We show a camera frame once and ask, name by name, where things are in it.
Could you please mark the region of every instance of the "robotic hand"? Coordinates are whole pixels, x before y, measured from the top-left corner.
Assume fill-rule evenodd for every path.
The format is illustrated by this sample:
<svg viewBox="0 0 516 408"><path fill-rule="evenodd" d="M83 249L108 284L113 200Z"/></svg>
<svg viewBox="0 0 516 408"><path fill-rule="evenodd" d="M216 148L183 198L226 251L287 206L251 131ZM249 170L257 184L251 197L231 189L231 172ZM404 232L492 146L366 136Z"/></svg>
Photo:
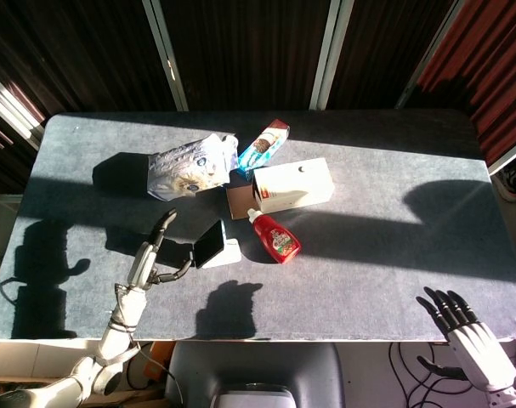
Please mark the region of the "robotic hand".
<svg viewBox="0 0 516 408"><path fill-rule="evenodd" d="M516 369L494 333L457 293L429 287L424 287L424 291L436 307L423 297L417 297L417 301L432 316L461 368L441 367L422 356L418 356L418 361L439 376L469 380L486 393L490 408L516 408Z"/></svg>
<svg viewBox="0 0 516 408"><path fill-rule="evenodd" d="M128 283L115 284L116 307L95 355L82 358L69 377L44 388L12 391L0 395L0 408L76 408L90 394L110 394L119 383L123 363L140 350L133 333L146 306L146 291L153 284L176 281L184 276L191 260L184 262L174 274L157 274L156 255L167 226L175 219L176 210L167 212L145 241L129 272Z"/></svg>

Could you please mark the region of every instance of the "red bottle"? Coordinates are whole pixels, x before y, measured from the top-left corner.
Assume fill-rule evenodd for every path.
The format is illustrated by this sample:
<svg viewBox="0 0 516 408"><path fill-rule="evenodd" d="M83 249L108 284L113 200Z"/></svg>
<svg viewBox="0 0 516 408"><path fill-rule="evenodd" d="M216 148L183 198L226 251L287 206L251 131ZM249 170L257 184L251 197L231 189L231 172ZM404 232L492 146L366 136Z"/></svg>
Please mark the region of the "red bottle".
<svg viewBox="0 0 516 408"><path fill-rule="evenodd" d="M248 210L248 216L265 250L279 264L285 264L301 251L301 244L295 235L270 216L254 209Z"/></svg>

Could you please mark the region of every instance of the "gray tablecloth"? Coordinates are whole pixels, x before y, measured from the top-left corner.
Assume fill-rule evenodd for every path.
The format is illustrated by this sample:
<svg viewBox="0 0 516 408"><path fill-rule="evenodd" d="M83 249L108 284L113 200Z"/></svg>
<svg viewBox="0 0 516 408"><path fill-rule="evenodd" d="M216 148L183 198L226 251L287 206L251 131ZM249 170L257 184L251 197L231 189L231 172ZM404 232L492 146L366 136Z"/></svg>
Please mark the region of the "gray tablecloth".
<svg viewBox="0 0 516 408"><path fill-rule="evenodd" d="M222 188L157 201L146 155L215 132L240 151L273 119L292 129L271 165L325 157L335 191L278 212L303 251L272 264ZM60 115L47 125L0 271L0 337L100 337L133 255L167 209L195 240L218 218L239 263L155 286L136 337L435 340L423 286L462 294L516 337L516 257L466 117L452 110ZM166 245L160 271L173 270Z"/></svg>

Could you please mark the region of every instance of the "white box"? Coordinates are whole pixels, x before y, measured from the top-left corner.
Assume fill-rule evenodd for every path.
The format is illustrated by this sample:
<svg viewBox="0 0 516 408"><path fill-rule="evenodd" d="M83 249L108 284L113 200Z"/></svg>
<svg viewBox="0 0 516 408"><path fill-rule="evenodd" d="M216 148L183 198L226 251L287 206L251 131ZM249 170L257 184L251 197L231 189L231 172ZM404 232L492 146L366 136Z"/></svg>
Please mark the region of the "white box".
<svg viewBox="0 0 516 408"><path fill-rule="evenodd" d="M252 192L262 213L274 213L332 198L326 159L311 159L254 170Z"/></svg>

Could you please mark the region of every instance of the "white bottle cap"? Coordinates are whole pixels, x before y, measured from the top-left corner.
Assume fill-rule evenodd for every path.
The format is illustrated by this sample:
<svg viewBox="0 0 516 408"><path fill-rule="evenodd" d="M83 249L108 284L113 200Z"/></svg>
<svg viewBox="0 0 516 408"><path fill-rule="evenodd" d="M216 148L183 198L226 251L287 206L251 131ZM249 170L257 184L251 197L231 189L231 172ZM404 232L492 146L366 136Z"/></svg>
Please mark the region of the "white bottle cap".
<svg viewBox="0 0 516 408"><path fill-rule="evenodd" d="M258 211L258 210L254 210L253 208L250 208L248 210L248 217L250 219L250 223L253 224L254 222L254 219L256 219L257 217L259 217L260 215L264 215L261 211Z"/></svg>

